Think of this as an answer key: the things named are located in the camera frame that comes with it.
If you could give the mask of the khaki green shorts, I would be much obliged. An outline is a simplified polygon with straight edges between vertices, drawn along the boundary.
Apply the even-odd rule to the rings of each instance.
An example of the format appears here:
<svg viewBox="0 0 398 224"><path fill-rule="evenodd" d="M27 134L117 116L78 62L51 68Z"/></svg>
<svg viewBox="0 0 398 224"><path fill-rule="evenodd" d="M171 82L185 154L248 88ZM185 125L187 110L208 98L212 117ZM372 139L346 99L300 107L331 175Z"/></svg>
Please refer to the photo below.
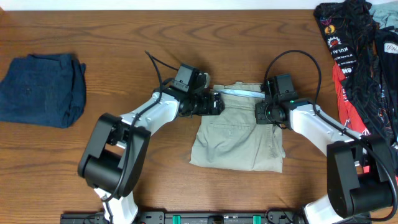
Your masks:
<svg viewBox="0 0 398 224"><path fill-rule="evenodd" d="M190 163L200 167L282 172L285 151L282 129L257 124L260 98L221 93L224 110L204 116L192 146Z"/></svg>

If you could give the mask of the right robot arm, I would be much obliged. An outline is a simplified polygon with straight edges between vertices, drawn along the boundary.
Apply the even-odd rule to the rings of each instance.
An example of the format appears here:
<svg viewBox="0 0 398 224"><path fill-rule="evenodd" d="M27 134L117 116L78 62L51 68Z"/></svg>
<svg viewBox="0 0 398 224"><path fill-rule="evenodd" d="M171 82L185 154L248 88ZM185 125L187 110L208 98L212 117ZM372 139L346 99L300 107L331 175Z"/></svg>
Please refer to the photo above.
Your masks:
<svg viewBox="0 0 398 224"><path fill-rule="evenodd" d="M257 124L273 124L307 138L326 155L327 194L304 206L297 223L371 223L370 212L397 211L397 183L391 150L378 135L345 128L308 98L299 98L289 74L261 85Z"/></svg>

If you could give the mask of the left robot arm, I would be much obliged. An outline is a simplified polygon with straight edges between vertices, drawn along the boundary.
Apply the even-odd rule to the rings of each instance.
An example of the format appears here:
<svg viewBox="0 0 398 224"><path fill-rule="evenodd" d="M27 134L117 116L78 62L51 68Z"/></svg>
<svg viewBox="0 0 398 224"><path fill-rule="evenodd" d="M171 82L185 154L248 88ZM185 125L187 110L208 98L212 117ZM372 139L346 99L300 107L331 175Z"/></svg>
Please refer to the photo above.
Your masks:
<svg viewBox="0 0 398 224"><path fill-rule="evenodd" d="M142 172L151 136L179 116L219 115L220 94L209 90L210 75L182 64L175 78L160 81L147 102L96 122L78 165L78 175L100 197L108 223L133 223L138 207L133 190Z"/></svg>

